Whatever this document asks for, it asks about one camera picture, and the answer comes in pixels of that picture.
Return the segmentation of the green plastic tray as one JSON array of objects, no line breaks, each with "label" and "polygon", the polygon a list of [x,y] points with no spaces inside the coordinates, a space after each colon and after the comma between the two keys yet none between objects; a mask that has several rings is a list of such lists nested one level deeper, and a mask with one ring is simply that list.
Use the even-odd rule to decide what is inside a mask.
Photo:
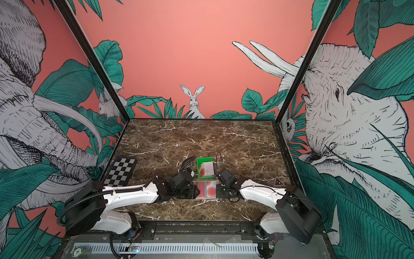
[{"label": "green plastic tray", "polygon": [[197,177],[199,179],[211,179],[215,176],[213,159],[197,158]]}]

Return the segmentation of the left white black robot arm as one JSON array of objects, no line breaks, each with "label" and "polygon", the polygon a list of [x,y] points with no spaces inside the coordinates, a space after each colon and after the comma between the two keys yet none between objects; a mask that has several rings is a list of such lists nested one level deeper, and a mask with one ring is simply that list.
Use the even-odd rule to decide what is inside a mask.
[{"label": "left white black robot arm", "polygon": [[77,236],[90,230],[112,232],[131,240],[139,237],[142,227],[132,212],[121,207],[154,204],[171,199],[194,200],[200,194],[188,171],[179,171],[165,179],[152,178],[144,185],[111,187],[89,183],[65,203],[57,223],[66,235]]}]

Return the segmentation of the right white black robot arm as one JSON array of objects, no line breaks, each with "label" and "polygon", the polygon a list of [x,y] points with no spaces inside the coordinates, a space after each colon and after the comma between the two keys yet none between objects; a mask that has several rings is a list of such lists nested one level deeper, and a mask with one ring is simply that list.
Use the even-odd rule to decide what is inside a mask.
[{"label": "right white black robot arm", "polygon": [[276,234],[289,234],[303,244],[310,243],[322,215],[304,192],[292,185],[285,188],[266,186],[245,177],[237,178],[227,169],[219,172],[216,194],[219,198],[254,201],[275,210],[265,213],[246,231],[260,240]]}]

